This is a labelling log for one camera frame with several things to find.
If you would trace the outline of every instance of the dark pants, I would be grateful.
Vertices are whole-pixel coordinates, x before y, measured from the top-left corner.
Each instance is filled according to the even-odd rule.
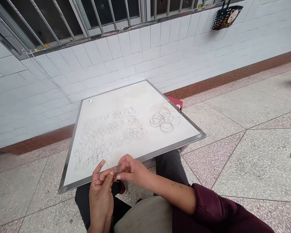
[[[156,160],[156,174],[163,176],[167,179],[181,183],[184,185],[189,185],[188,179],[185,175],[183,169],[180,155],[177,150],[169,151],[165,154],[161,154],[155,157]],[[84,184],[77,188],[75,194],[75,202],[80,210],[84,225],[86,230],[91,225],[90,219],[90,201],[89,201],[89,191],[90,183]],[[121,190],[121,183],[113,183],[112,194],[114,199],[114,209],[113,209],[113,221],[110,227],[110,232],[113,232],[113,226],[126,214],[126,212],[131,208],[128,204],[121,201],[115,195],[117,195]]]

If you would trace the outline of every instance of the metal frame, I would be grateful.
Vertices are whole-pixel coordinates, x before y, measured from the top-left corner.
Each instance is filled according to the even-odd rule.
[[[112,17],[114,29],[116,30],[117,27],[116,27],[116,22],[115,22],[115,18],[114,18],[114,12],[113,12],[113,8],[112,8],[111,0],[108,0],[108,3],[109,3],[110,11],[111,11],[111,17]]]
[[[169,11],[170,11],[170,0],[167,0],[166,16],[169,16]]]
[[[27,52],[30,52],[30,49],[25,45],[25,43],[16,35],[16,33],[8,26],[8,24],[0,17],[0,22],[6,27],[6,29],[14,36],[14,38],[24,47]]]
[[[127,14],[127,22],[128,22],[128,26],[130,27],[131,23],[130,23],[130,17],[129,17],[128,3],[127,3],[127,0],[124,0],[124,1],[125,1],[125,8],[126,8],[126,14]]]
[[[6,40],[3,35],[1,35],[1,33],[0,33],[0,42],[8,50],[10,50],[11,53],[13,53],[15,56],[21,55],[20,52],[18,52],[17,49],[8,40]]]
[[[53,31],[53,29],[51,28],[51,26],[49,25],[48,21],[46,20],[46,18],[44,17],[44,15],[42,14],[40,8],[38,8],[37,4],[35,3],[34,0],[30,0],[31,4],[33,5],[33,7],[36,9],[36,11],[38,12],[38,14],[40,15],[41,19],[43,20],[43,22],[45,23],[46,27],[48,28],[48,30],[51,32],[51,34],[53,35],[54,39],[57,41],[58,44],[61,44],[61,42],[59,41],[58,37],[56,36],[55,32]]]
[[[7,23],[7,25],[15,32],[16,35],[18,35],[19,39],[27,45],[27,47],[31,50],[34,50],[36,48],[35,44],[32,42],[32,40],[28,37],[28,35],[23,31],[23,29],[16,23],[16,21],[10,16],[10,14],[7,12],[7,10],[1,5],[0,3],[0,17]],[[15,46],[15,48],[21,53],[21,50],[19,50],[19,46],[21,46],[20,43]]]
[[[143,80],[143,81],[140,81],[140,82],[148,82],[158,93],[160,93],[161,96],[164,97],[165,100],[167,100],[195,129],[197,129],[200,134],[196,135],[196,136],[193,136],[193,137],[190,137],[188,139],[185,139],[185,140],[182,140],[180,142],[177,142],[175,144],[172,144],[172,145],[169,145],[167,147],[164,147],[164,148],[161,148],[159,150],[156,150],[156,151],[153,151],[149,154],[146,154],[146,155],[143,155],[139,158],[137,158],[136,160],[139,160],[141,161],[143,164],[147,164],[148,160],[149,159],[152,159],[160,154],[163,154],[163,153],[166,153],[168,151],[171,151],[171,150],[174,150],[174,149],[178,149],[178,148],[181,148],[183,146],[186,146],[188,144],[191,144],[193,142],[196,142],[198,140],[201,140],[205,137],[207,137],[207,135],[191,120],[189,119],[177,106],[175,106],[165,95],[163,95],[154,85],[152,85],[152,83],[150,83],[148,80]],[[65,181],[65,178],[66,178],[66,174],[67,174],[67,169],[68,169],[68,163],[69,163],[69,159],[70,159],[70,154],[71,154],[71,150],[72,150],[72,145],[73,145],[73,140],[74,140],[74,137],[75,137],[75,132],[76,132],[76,129],[77,129],[77,125],[78,125],[78,121],[79,121],[79,116],[80,116],[80,112],[81,112],[81,107],[82,107],[82,103],[83,103],[83,100],[81,101],[80,103],[80,108],[79,108],[79,112],[78,112],[78,116],[77,116],[77,119],[75,121],[75,125],[74,125],[74,130],[73,130],[73,134],[72,134],[72,137],[71,137],[71,143],[70,143],[70,146],[69,146],[69,150],[68,150],[68,154],[67,154],[67,158],[66,158],[66,162],[65,162],[65,165],[64,165],[64,169],[63,169],[63,172],[62,172],[62,176],[61,176],[61,180],[60,180],[60,185],[59,185],[59,189],[58,189],[58,194],[62,194],[62,193],[65,193],[69,190],[72,190],[72,189],[75,189],[83,184],[86,184],[86,183],[89,183],[91,181],[91,176],[89,177],[86,177],[82,180],[79,180],[79,181],[76,181],[74,183],[71,183],[71,184],[68,184],[66,186],[64,186],[64,181]]]
[[[18,11],[18,9],[14,6],[14,4],[11,2],[11,0],[6,0],[10,6],[13,8],[13,10],[16,12],[16,14],[18,15],[18,17],[23,21],[23,23],[26,25],[26,27],[29,29],[29,31],[32,33],[32,35],[36,38],[36,40],[40,43],[40,45],[42,46],[42,48],[46,49],[44,43],[40,40],[40,38],[38,37],[38,35],[34,32],[34,30],[31,28],[31,26],[27,23],[27,21],[25,20],[25,18],[22,16],[22,14]]]
[[[140,17],[139,16],[131,17],[130,23],[131,23],[131,26],[140,24]],[[123,28],[129,28],[127,18],[116,21],[116,26],[117,26],[118,30],[121,30]],[[114,31],[113,22],[102,25],[102,28],[105,31],[105,33],[103,33],[103,34],[101,34],[101,30],[100,30],[99,26],[90,28],[89,29],[90,36],[93,37],[93,36],[100,35],[100,36],[104,37],[103,35]]]
[[[154,0],[153,9],[154,9],[154,19],[156,19],[157,18],[157,0]]]
[[[96,5],[95,5],[94,0],[91,0],[91,3],[92,3],[92,6],[93,6],[93,9],[94,9],[94,13],[95,13],[95,16],[96,16],[96,19],[97,19],[97,22],[98,22],[98,25],[99,25],[100,31],[101,31],[101,33],[103,33],[103,28],[102,28],[102,25],[101,25],[101,22],[100,22],[100,18],[99,18],[98,11],[97,11],[97,8],[96,8]]]
[[[181,10],[182,10],[182,5],[183,5],[183,0],[180,0],[180,3],[179,3],[179,13],[181,13]]]
[[[51,46],[50,48],[46,48],[45,47],[45,45],[40,41],[38,36],[34,33],[34,31],[27,24],[25,19],[17,11],[15,6],[13,4],[11,5],[14,8],[14,10],[16,11],[16,13],[23,20],[25,25],[33,33],[33,35],[38,39],[39,42],[41,42],[41,46],[44,48],[42,50],[33,51],[32,54],[28,53],[28,54],[19,55],[19,56],[17,56],[17,58],[19,60],[26,59],[26,58],[28,58],[28,56],[32,57],[32,56],[38,56],[38,55],[46,54],[46,53],[57,51],[57,50],[60,50],[60,49],[63,49],[63,48],[68,48],[68,47],[71,47],[71,46],[74,46],[74,45],[83,44],[83,43],[86,43],[86,42],[89,42],[89,41],[92,41],[92,40],[104,38],[104,37],[111,36],[111,35],[116,35],[118,33],[131,31],[131,30],[134,30],[134,29],[137,29],[137,28],[142,28],[142,27],[146,27],[146,26],[153,25],[153,24],[156,24],[156,23],[161,23],[161,22],[164,22],[164,21],[167,21],[167,20],[171,20],[171,19],[175,19],[175,18],[186,16],[186,15],[194,14],[194,13],[197,13],[197,12],[201,12],[201,11],[205,11],[205,10],[209,10],[209,9],[213,9],[213,8],[217,8],[217,7],[221,7],[222,4],[223,4],[223,2],[220,2],[220,3],[216,3],[216,4],[210,4],[210,5],[207,5],[207,6],[204,6],[204,7],[200,7],[200,8],[194,8],[195,0],[193,0],[192,1],[192,5],[191,5],[191,10],[188,10],[188,8],[187,8],[187,9],[185,9],[186,11],[182,11],[182,9],[181,9],[181,13],[177,13],[177,11],[167,12],[166,14],[168,14],[168,15],[170,14],[170,15],[169,16],[165,16],[163,18],[157,18],[157,14],[156,14],[156,11],[155,11],[154,12],[154,20],[147,21],[147,19],[145,19],[146,14],[148,13],[148,12],[146,12],[146,9],[145,9],[145,7],[146,7],[145,6],[145,3],[146,3],[145,1],[146,0],[139,0],[139,18],[140,18],[141,23],[133,25],[133,26],[128,26],[128,27],[115,29],[115,30],[112,30],[112,31],[108,31],[107,33],[102,33],[102,34],[98,34],[98,35],[96,35],[95,33],[92,32],[91,34],[94,34],[94,35],[90,36],[90,33],[89,33],[88,29],[86,28],[86,24],[85,24],[85,22],[84,22],[84,20],[82,18],[82,15],[80,13],[80,10],[79,10],[78,6],[77,6],[76,0],[69,0],[69,1],[71,2],[72,8],[73,8],[73,10],[74,10],[74,12],[75,12],[75,14],[77,16],[78,21],[81,22],[81,24],[82,24],[81,28],[82,28],[85,36],[87,36],[87,37],[81,38],[81,39],[77,39],[75,41],[70,41],[70,40],[67,41],[67,39],[64,39],[64,40],[62,40],[62,44],[59,42],[59,44]],[[244,1],[244,0],[231,0],[231,4],[232,3],[241,2],[241,1]],[[138,17],[130,18],[131,23],[132,23],[132,19],[134,19],[136,21],[137,18]],[[126,19],[122,20],[122,21],[118,21],[117,23],[125,22],[125,21],[126,21]]]

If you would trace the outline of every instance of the maroon sleeve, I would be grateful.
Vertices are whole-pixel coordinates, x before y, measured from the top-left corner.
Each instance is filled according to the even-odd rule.
[[[217,195],[199,184],[193,184],[196,208],[193,219],[209,229],[224,229],[228,232],[274,231],[262,220],[248,212],[242,205]]]

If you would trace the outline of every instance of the wire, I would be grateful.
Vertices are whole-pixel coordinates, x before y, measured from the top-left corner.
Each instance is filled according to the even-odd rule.
[[[226,35],[226,33],[227,33],[227,31],[230,29],[230,27],[228,27],[227,28],[227,30],[226,30],[226,32],[224,33],[224,36],[222,37],[222,39],[221,40],[223,40],[224,39],[224,37],[225,37],[225,35]]]
[[[65,91],[56,83],[56,82],[54,82],[54,80],[53,79],[51,79],[51,77],[46,73],[46,71],[44,70],[44,68],[39,64],[39,62],[35,59],[35,56],[33,55],[33,53],[32,52],[34,52],[32,49],[30,49],[30,54],[31,54],[31,56],[32,56],[32,58],[33,58],[33,60],[38,64],[38,66],[35,64],[35,66],[39,69],[39,70],[41,70],[43,73],[45,73],[46,74],[46,76],[58,87],[58,89],[68,98],[68,100],[69,100],[69,102],[71,103],[71,100],[70,100],[70,98],[69,98],[69,96],[65,93]],[[27,57],[30,59],[30,57],[29,57],[29,55],[28,55],[28,52],[26,51],[26,52],[24,52],[24,49],[22,49],[22,53],[25,53],[26,55],[27,55]]]

